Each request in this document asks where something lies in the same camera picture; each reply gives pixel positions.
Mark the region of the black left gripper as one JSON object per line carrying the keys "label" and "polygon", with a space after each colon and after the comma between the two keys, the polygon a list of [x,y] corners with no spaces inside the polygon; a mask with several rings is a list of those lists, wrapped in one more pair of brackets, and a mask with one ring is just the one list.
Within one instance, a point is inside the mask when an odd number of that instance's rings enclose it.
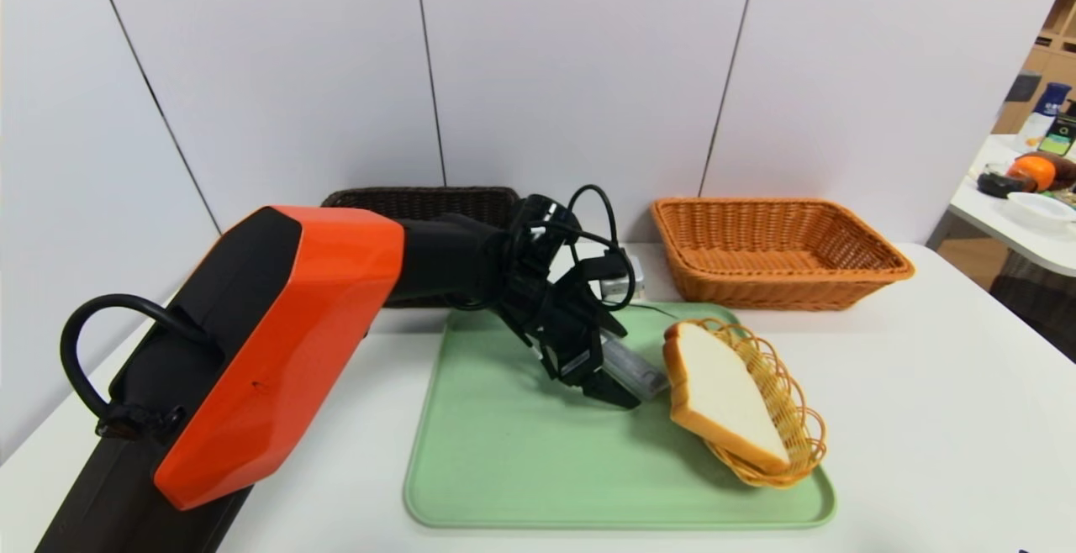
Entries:
{"label": "black left gripper", "polygon": [[624,338],[629,330],[603,309],[583,287],[546,285],[523,320],[523,330],[537,345],[546,373],[568,386],[581,386],[587,398],[633,410],[641,400],[601,365],[600,334]]}

